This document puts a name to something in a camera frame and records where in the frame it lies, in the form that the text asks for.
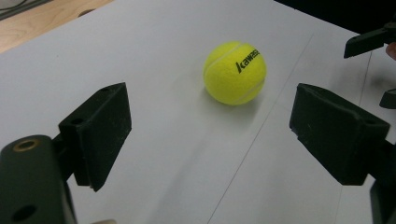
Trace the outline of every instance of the yellow tennis ball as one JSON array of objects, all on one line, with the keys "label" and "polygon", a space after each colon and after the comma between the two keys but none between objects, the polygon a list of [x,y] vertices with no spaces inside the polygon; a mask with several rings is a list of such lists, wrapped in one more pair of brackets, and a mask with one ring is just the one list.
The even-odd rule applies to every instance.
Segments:
[{"label": "yellow tennis ball", "polygon": [[254,99],[266,76],[264,58],[253,46],[232,41],[217,46],[207,56],[204,83],[209,94],[226,105]]}]

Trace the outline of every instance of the black clamp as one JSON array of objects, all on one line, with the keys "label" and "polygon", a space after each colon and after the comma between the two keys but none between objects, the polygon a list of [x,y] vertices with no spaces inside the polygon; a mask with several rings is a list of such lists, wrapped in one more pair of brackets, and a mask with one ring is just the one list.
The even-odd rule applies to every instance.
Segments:
[{"label": "black clamp", "polygon": [[102,88],[59,124],[54,139],[31,135],[0,154],[0,223],[76,224],[67,179],[99,190],[131,131],[125,83]]},{"label": "black clamp", "polygon": [[385,140],[388,123],[331,91],[299,84],[290,127],[340,184],[374,177],[374,224],[396,223],[396,147]]},{"label": "black clamp", "polygon": [[396,42],[396,13],[393,19],[383,28],[352,37],[346,42],[344,58],[357,56],[373,49],[382,48],[385,44]]}]

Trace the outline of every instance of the mounting hole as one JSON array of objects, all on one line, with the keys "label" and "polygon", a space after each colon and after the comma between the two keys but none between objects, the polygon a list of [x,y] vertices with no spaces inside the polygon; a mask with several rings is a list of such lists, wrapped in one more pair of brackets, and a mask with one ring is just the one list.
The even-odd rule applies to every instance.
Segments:
[{"label": "mounting hole", "polygon": [[80,124],[80,123],[82,123],[82,122],[84,122],[84,119],[73,119],[73,120],[71,121],[72,124]]},{"label": "mounting hole", "polygon": [[27,218],[31,217],[36,210],[37,208],[34,205],[32,204],[26,205],[14,213],[14,216],[12,216],[12,220],[14,222],[24,221]]},{"label": "mounting hole", "polygon": [[30,149],[33,149],[38,146],[40,141],[37,139],[27,139],[24,141],[19,142],[17,145],[14,146],[14,151],[16,152],[23,152]]}]

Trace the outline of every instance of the white table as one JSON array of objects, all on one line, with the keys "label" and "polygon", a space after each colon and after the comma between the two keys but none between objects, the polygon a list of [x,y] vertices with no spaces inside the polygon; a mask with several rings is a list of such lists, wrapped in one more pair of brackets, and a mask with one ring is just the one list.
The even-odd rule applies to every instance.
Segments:
[{"label": "white table", "polygon": [[[0,146],[54,137],[95,91],[126,82],[133,129],[105,186],[69,180],[79,223],[372,223],[373,179],[342,187],[289,129],[300,82],[395,124],[378,104],[396,62],[384,49],[343,59],[354,35],[270,0],[117,0],[0,54]],[[202,81],[206,55],[229,40],[268,66],[261,94],[237,107]]]}]

